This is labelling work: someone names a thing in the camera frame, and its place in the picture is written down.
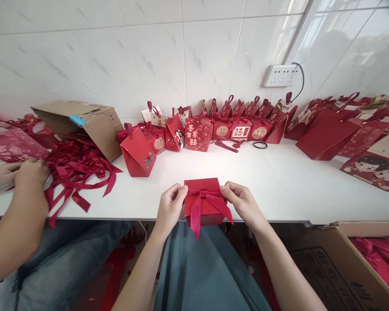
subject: electrical outlet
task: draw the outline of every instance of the electrical outlet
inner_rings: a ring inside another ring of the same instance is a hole
[[[297,65],[272,65],[269,68],[264,87],[293,86],[297,74],[300,74]]]

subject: pile of red ribbons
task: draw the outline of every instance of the pile of red ribbons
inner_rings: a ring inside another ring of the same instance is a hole
[[[85,212],[88,212],[91,204],[85,200],[80,194],[81,189],[97,189],[107,186],[105,193],[109,194],[114,187],[116,181],[116,173],[121,173],[102,155],[101,151],[89,138],[74,139],[59,142],[53,147],[52,152],[47,157],[46,161],[49,164],[53,181],[50,187],[45,191],[46,198],[49,202],[49,210],[52,210],[57,203],[64,198],[62,205],[52,215],[49,220],[51,227],[55,227],[56,217],[65,207],[67,199],[72,195],[72,199]],[[91,175],[95,174],[98,178],[104,178],[106,173],[109,173],[108,178],[96,184],[87,184],[86,181]],[[58,185],[62,185],[64,189],[54,198],[54,190]]]

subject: cartoon couple illustration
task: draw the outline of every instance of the cartoon couple illustration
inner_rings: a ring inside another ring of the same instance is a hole
[[[364,156],[359,158],[354,166],[356,168],[345,167],[344,171],[372,172],[381,181],[389,181],[389,163],[384,158],[374,155]]]

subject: power cord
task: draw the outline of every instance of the power cord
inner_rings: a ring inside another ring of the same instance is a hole
[[[295,99],[301,94],[301,92],[302,92],[303,89],[304,89],[304,70],[303,70],[303,68],[301,67],[301,65],[300,65],[299,63],[292,62],[292,64],[297,65],[298,67],[300,67],[301,74],[303,75],[303,85],[301,86],[300,92],[297,94],[296,97],[294,97],[294,99],[293,99],[291,102],[295,101]]]

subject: white table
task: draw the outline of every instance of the white table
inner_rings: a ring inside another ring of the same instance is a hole
[[[389,220],[389,192],[339,171],[345,160],[313,161],[287,139],[263,150],[247,142],[238,153],[211,145],[207,153],[165,151],[157,157],[150,177],[131,178],[120,156],[113,164],[124,173],[117,174],[112,192],[102,198],[105,188],[82,190],[81,195],[91,203],[88,213],[70,199],[59,217],[154,220],[160,195],[171,185],[218,177],[220,184],[230,180],[249,187],[271,222],[316,225],[337,220]],[[94,177],[88,183],[97,181]],[[0,189],[0,216],[12,194]],[[229,207],[233,219],[242,221],[233,206]]]

